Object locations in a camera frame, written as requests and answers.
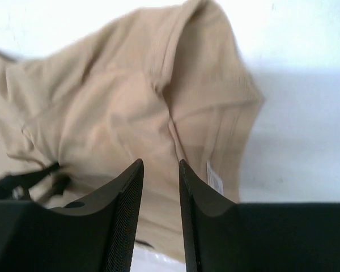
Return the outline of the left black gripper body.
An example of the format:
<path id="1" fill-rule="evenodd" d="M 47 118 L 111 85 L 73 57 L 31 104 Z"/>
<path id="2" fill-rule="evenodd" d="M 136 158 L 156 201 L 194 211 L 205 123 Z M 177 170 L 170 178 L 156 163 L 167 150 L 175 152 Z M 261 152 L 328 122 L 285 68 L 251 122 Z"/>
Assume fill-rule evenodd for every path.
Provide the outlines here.
<path id="1" fill-rule="evenodd" d="M 0 200 L 32 200 L 29 190 L 60 169 L 61 166 L 56 162 L 42 170 L 1 177 Z M 48 203 L 53 197 L 62 196 L 70 183 L 68 175 L 55 175 L 52 186 L 36 202 Z"/>

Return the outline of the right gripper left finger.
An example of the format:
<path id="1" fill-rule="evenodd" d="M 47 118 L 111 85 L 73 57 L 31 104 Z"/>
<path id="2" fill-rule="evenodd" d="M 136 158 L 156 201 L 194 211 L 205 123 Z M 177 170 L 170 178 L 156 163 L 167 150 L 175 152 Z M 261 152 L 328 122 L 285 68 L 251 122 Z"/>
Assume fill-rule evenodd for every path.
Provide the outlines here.
<path id="1" fill-rule="evenodd" d="M 144 165 L 64 207 L 0 200 L 0 271 L 129 271 Z"/>

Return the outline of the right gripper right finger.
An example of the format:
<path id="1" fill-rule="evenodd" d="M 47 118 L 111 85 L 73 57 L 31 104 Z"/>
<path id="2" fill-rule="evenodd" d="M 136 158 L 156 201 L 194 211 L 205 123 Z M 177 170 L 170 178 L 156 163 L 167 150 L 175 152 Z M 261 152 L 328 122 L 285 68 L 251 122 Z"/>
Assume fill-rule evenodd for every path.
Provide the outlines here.
<path id="1" fill-rule="evenodd" d="M 234 203 L 179 163 L 187 271 L 340 271 L 340 203 Z"/>

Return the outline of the beige t shirt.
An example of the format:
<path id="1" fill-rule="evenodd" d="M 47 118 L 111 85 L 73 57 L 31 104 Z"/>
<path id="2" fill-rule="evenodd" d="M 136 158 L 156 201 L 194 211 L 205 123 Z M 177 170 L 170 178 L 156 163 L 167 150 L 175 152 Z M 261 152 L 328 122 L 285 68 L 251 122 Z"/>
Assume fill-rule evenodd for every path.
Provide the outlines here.
<path id="1" fill-rule="evenodd" d="M 59 52 L 0 54 L 0 141 L 21 170 L 51 162 L 71 202 L 144 162 L 137 239 L 184 262 L 179 161 L 219 176 L 239 200 L 239 169 L 262 95 L 214 1 L 140 8 Z"/>

